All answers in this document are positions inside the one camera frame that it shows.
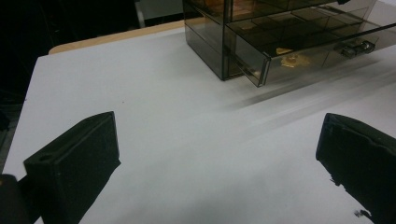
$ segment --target wooden table edge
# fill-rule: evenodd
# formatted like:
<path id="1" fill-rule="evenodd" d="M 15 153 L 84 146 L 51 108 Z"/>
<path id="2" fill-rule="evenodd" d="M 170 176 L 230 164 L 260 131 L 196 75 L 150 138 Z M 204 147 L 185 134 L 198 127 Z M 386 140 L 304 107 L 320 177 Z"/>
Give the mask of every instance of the wooden table edge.
<path id="1" fill-rule="evenodd" d="M 114 42 L 114 41 L 118 41 L 118 40 L 133 38 L 133 37 L 137 37 L 137 36 L 141 36 L 141 35 L 156 34 L 156 33 L 162 32 L 162 31 L 181 28 L 183 26 L 184 26 L 184 21 L 174 21 L 174 22 L 169 22 L 169 23 L 151 26 L 151 27 L 147 27 L 147 28 L 142 28 L 142 29 L 138 29 L 138 30 L 132 30 L 132 31 L 127 31 L 127 32 L 123 32 L 123 33 L 118 33 L 118 34 L 114 34 L 114 35 L 99 36 L 99 37 L 92 38 L 92 39 L 86 39 L 86 40 L 81 40 L 81 41 L 77 41 L 77 42 L 72 42 L 72 43 L 56 46 L 49 51 L 49 54 L 65 52 L 65 51 L 69 51 L 72 49 L 82 49 L 82 48 L 86 48 L 86 47 L 90 47 L 90 46 L 95 46 L 95 45 L 105 44 L 105 43 Z"/>

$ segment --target smoked plastic storage box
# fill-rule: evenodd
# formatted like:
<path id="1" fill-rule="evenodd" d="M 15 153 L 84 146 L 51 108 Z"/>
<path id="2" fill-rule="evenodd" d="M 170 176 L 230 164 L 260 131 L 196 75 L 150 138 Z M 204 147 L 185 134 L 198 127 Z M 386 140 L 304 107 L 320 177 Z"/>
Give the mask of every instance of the smoked plastic storage box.
<path id="1" fill-rule="evenodd" d="M 260 87 L 396 43 L 396 6 L 376 0 L 183 0 L 188 44 L 221 79 Z"/>

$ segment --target table surface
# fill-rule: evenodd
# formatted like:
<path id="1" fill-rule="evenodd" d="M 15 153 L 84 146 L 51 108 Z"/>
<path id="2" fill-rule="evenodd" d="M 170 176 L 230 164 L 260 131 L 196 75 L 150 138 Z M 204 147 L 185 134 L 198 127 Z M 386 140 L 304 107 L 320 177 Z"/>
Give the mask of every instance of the table surface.
<path id="1" fill-rule="evenodd" d="M 184 29 L 38 59 L 5 173 L 114 111 L 121 166 L 81 223 L 371 223 L 316 161 L 326 113 L 396 136 L 396 48 L 257 89 L 220 81 Z"/>

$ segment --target black plastic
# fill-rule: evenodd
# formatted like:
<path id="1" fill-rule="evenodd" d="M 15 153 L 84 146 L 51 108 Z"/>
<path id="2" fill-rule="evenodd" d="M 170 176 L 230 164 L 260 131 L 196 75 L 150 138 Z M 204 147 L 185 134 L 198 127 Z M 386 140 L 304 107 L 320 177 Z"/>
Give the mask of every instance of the black plastic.
<path id="1" fill-rule="evenodd" d="M 0 110 L 0 131 L 8 130 L 9 118 Z"/>
<path id="2" fill-rule="evenodd" d="M 17 179 L 13 175 L 0 175 L 0 211 L 2 224 L 31 223 Z"/>
<path id="3" fill-rule="evenodd" d="M 396 139 L 356 119 L 327 114 L 317 160 L 368 211 L 375 224 L 396 223 Z"/>
<path id="4" fill-rule="evenodd" d="M 120 165 L 113 112 L 84 119 L 25 162 L 45 223 L 79 223 Z"/>
<path id="5" fill-rule="evenodd" d="M 350 0 L 337 0 L 338 4 L 343 5 L 347 2 L 349 2 Z"/>

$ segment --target small object in drawer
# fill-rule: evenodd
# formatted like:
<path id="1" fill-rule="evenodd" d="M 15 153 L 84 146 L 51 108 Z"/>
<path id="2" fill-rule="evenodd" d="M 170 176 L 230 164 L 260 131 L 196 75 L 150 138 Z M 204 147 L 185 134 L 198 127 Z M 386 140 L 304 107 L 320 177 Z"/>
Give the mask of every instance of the small object in drawer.
<path id="1" fill-rule="evenodd" d="M 291 54 L 282 58 L 281 61 L 283 66 L 294 68 L 299 65 L 309 65 L 308 57 L 301 54 Z"/>
<path id="2" fill-rule="evenodd" d="M 351 59 L 364 53 L 371 53 L 373 52 L 374 49 L 375 49 L 375 44 L 370 43 L 369 41 L 363 41 L 358 46 L 343 47 L 343 49 L 341 50 L 341 54 Z"/>
<path id="3" fill-rule="evenodd" d="M 292 49 L 277 48 L 276 49 L 276 54 L 279 55 L 279 54 L 284 54 L 284 53 L 288 53 L 288 52 L 291 52 L 291 51 L 293 51 L 293 50 Z"/>

